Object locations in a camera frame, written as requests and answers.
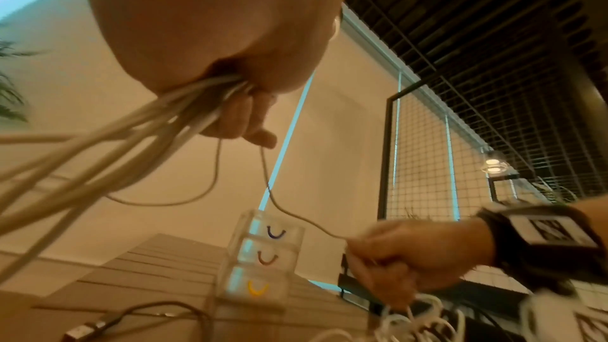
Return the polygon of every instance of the human hand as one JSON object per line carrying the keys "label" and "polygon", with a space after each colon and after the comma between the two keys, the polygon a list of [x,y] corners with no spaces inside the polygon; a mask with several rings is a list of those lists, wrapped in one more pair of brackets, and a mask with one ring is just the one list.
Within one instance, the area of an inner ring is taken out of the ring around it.
{"label": "human hand", "polygon": [[417,291],[440,289],[476,265],[491,264],[494,243],[478,218],[461,222],[387,220],[348,240],[355,277],[379,300],[404,310]]}
{"label": "human hand", "polygon": [[124,70],[157,94],[239,73],[255,88],[233,95],[203,134],[267,148],[276,94],[302,86],[321,60],[342,0],[89,0]]}

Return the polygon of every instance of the black grid ceiling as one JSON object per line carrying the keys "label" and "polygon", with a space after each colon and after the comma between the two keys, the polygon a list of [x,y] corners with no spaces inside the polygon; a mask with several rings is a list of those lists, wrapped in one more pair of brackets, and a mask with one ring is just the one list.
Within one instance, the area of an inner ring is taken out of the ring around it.
{"label": "black grid ceiling", "polygon": [[605,100],[608,81],[583,3],[547,1],[346,3],[420,78],[438,69],[444,76],[429,87],[523,177],[595,196],[607,191],[608,165],[545,44],[541,13],[559,24]]}

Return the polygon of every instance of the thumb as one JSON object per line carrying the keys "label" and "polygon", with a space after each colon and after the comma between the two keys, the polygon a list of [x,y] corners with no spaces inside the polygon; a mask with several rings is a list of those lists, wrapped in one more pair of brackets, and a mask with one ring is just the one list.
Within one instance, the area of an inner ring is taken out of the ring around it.
{"label": "thumb", "polygon": [[399,233],[396,231],[363,239],[353,238],[346,243],[353,255],[366,260],[385,260],[402,253]]}

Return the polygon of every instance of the transparent acrylic cube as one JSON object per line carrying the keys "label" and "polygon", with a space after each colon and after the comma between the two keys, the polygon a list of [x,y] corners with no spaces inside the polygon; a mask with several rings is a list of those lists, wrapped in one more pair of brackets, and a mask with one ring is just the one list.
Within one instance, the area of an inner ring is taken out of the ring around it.
{"label": "transparent acrylic cube", "polygon": [[241,216],[220,266],[218,298],[284,307],[304,228],[258,210]]}

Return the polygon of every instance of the wooden table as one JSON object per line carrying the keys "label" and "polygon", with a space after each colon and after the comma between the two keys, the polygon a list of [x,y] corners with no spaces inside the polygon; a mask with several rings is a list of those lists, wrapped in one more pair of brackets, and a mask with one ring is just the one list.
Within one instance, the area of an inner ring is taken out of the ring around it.
{"label": "wooden table", "polygon": [[[105,312],[164,300],[183,301],[210,314],[210,341],[307,342],[326,329],[340,328],[361,336],[377,327],[375,315],[298,276],[284,311],[217,301],[213,282],[224,256],[225,250],[219,247],[157,235],[5,319],[0,323],[0,341],[59,342],[66,331],[95,321]],[[201,341],[201,327],[194,318],[158,315],[181,311],[174,307],[141,310],[96,341]]]}

